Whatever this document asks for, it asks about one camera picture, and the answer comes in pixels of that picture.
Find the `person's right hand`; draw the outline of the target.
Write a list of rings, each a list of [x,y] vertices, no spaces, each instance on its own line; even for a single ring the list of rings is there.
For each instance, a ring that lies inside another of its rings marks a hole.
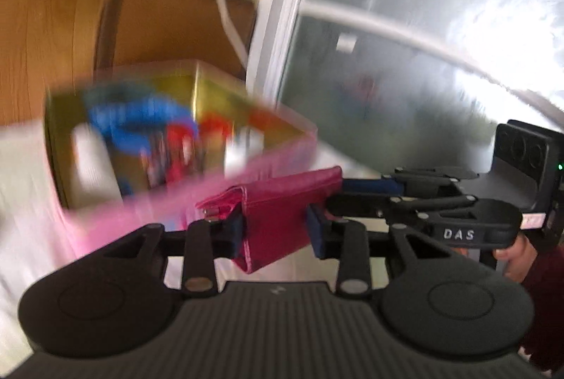
[[[506,249],[496,249],[493,256],[495,259],[506,263],[504,271],[506,278],[521,283],[533,267],[538,253],[529,239],[520,233],[512,246]]]

